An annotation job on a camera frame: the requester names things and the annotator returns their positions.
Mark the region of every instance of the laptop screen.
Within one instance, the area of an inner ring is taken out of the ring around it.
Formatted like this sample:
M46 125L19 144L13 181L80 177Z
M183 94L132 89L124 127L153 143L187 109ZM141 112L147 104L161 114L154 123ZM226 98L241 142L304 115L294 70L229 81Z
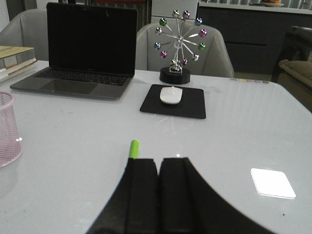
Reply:
M50 67L134 75L135 9L48 3L47 17Z

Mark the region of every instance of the kitchen counter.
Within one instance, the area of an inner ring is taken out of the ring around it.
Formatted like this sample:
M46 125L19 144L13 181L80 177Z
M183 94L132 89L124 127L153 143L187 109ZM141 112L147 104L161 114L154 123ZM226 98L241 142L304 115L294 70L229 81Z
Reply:
M229 9L239 9L239 10L283 12L283 13L312 15L312 11L308 9L298 9L298 8L288 8L288 7L250 6L250 5L227 4L227 3L212 3L212 2L204 2L204 1L199 2L199 7L216 7L216 8L229 8Z

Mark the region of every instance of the laptop trackpad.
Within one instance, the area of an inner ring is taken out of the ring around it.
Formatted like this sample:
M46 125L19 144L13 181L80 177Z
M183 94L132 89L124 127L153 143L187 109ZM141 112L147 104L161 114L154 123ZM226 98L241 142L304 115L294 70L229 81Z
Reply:
M97 84L55 79L42 86L41 90L61 93L89 94Z

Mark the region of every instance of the black base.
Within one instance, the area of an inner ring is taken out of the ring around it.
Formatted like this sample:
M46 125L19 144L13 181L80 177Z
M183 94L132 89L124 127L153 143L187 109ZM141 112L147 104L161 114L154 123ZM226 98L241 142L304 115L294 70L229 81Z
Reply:
M169 67L163 67L160 70L159 79L168 84L186 84L191 80L191 72L185 68L180 73L169 72Z

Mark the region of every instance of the green pen cap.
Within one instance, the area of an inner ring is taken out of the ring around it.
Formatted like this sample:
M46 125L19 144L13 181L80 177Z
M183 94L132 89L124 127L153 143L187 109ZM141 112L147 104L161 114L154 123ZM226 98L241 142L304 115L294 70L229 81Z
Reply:
M136 159L138 157L138 149L139 149L140 143L138 140L132 140L130 145L130 152L129 157Z

